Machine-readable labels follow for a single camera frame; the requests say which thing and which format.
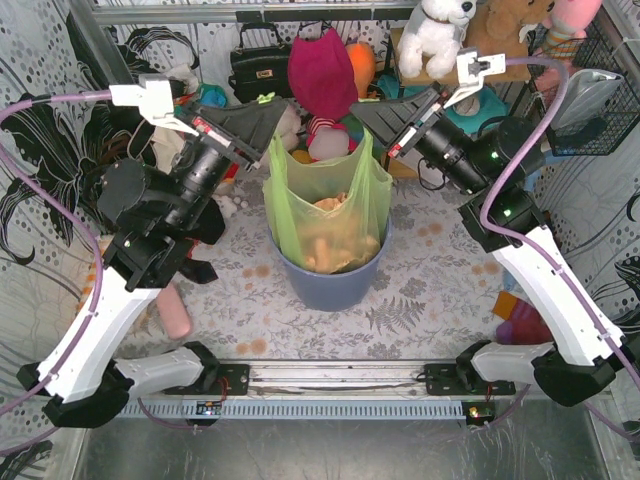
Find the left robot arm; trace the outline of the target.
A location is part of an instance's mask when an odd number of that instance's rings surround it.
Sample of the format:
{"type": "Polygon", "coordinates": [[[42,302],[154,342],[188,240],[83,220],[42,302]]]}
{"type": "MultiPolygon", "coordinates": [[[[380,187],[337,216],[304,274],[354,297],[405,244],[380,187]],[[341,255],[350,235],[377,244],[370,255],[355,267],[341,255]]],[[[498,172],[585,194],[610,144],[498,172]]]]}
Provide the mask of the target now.
{"type": "Polygon", "coordinates": [[[109,167],[98,208],[116,231],[102,251],[92,298],[49,357],[17,375],[47,394],[43,411],[53,425],[96,428],[152,393],[223,387],[219,360],[197,341],[134,360],[114,352],[188,264],[194,245],[217,241],[213,193],[232,166],[260,161],[286,109],[278,97],[229,108],[191,102],[179,113],[189,134],[169,172],[131,158],[109,167]]]}

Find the blue trash bin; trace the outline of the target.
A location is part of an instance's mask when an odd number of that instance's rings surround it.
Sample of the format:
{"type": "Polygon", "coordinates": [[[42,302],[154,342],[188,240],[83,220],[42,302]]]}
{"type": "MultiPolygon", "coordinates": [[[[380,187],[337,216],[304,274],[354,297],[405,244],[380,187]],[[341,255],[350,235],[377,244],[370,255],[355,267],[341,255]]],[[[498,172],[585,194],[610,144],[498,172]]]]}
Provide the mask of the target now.
{"type": "Polygon", "coordinates": [[[346,273],[319,274],[304,270],[285,258],[272,236],[271,246],[284,266],[293,291],[310,309],[324,312],[339,312],[359,304],[371,288],[382,258],[387,253],[393,236],[391,217],[385,226],[382,247],[364,266],[346,273]]]}

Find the green trash bag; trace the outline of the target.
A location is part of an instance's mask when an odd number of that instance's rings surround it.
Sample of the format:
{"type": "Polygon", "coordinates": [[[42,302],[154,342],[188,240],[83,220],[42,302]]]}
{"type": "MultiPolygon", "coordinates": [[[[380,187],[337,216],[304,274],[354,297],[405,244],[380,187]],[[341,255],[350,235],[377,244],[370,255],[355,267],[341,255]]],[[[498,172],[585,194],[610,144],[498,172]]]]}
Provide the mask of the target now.
{"type": "Polygon", "coordinates": [[[369,132],[347,156],[302,164],[278,137],[269,145],[270,176],[263,184],[271,236],[286,259],[319,274],[364,266],[382,247],[392,177],[374,157],[369,132]],[[337,210],[318,200],[348,194],[337,210]]]}

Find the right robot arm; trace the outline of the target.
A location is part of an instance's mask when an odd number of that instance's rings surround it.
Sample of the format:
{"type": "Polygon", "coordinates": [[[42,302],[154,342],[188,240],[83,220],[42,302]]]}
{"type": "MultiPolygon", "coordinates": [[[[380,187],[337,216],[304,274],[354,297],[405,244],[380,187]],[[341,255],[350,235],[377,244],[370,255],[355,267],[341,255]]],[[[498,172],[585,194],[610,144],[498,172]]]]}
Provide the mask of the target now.
{"type": "Polygon", "coordinates": [[[456,358],[458,381],[470,392],[501,381],[537,385],[565,407],[588,400],[637,359],[639,344],[588,296],[523,188],[544,159],[528,140],[534,127],[519,117],[494,117],[471,138],[447,117],[442,101],[429,88],[357,102],[350,111],[389,155],[416,150],[470,195],[459,209],[464,227],[516,279],[552,336],[539,345],[479,341],[456,358]]]}

